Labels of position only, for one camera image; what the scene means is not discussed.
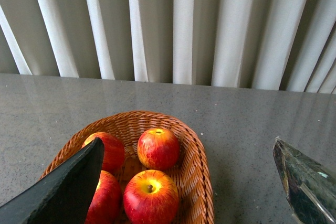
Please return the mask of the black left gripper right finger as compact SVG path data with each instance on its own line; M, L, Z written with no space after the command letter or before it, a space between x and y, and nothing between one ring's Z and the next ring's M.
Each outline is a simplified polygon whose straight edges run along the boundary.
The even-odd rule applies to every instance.
M335 223L335 173L280 137L272 153L294 220Z

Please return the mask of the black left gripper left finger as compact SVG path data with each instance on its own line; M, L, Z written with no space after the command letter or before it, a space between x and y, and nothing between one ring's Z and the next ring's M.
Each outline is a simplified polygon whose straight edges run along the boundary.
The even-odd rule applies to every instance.
M1 223L84 223L104 156L100 138L1 206Z

